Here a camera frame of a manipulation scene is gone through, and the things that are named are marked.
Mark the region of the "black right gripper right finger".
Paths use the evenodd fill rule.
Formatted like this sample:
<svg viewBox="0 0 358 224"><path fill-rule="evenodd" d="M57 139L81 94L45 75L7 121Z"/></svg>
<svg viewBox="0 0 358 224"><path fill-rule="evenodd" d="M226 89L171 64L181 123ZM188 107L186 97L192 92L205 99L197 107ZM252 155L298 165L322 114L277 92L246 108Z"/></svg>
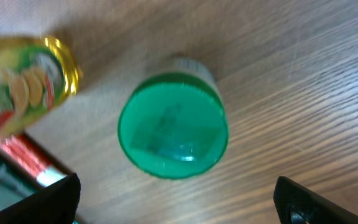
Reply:
<svg viewBox="0 0 358 224"><path fill-rule="evenodd" d="M273 201L281 224L358 224L358 216L288 177L277 179Z"/></svg>

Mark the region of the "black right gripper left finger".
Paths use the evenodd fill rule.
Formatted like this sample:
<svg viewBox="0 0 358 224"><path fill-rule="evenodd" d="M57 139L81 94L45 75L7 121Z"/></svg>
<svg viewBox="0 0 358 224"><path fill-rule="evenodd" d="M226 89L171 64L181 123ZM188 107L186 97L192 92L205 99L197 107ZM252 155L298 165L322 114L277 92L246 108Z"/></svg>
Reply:
<svg viewBox="0 0 358 224"><path fill-rule="evenodd" d="M0 211L0 224L72 224L80 201L76 173Z"/></svg>

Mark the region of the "red stick packet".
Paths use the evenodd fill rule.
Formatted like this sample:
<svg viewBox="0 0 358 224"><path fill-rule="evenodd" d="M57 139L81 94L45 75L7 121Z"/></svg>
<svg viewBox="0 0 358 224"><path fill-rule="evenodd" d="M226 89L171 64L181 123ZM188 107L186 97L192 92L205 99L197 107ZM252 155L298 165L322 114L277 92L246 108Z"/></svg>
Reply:
<svg viewBox="0 0 358 224"><path fill-rule="evenodd" d="M0 140L0 150L42 187L48 187L72 173L26 133Z"/></svg>

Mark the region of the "yellow drink bottle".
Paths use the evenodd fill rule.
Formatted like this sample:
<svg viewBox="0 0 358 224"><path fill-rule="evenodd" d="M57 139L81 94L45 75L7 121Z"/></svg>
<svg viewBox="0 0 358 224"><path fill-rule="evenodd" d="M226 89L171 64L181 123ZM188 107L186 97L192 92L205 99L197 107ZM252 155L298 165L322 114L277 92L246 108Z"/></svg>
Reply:
<svg viewBox="0 0 358 224"><path fill-rule="evenodd" d="M78 89L70 49L52 37L0 37L0 141L25 130Z"/></svg>

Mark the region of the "green lidded white jar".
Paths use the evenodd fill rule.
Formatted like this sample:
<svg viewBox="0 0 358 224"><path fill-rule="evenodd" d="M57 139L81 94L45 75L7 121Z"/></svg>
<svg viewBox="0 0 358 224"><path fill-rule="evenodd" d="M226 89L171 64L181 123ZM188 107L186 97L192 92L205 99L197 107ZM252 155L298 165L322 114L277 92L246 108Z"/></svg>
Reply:
<svg viewBox="0 0 358 224"><path fill-rule="evenodd" d="M156 64L123 107L117 138L126 157L154 177L187 179L210 170L229 141L224 104L211 72L186 57Z"/></svg>

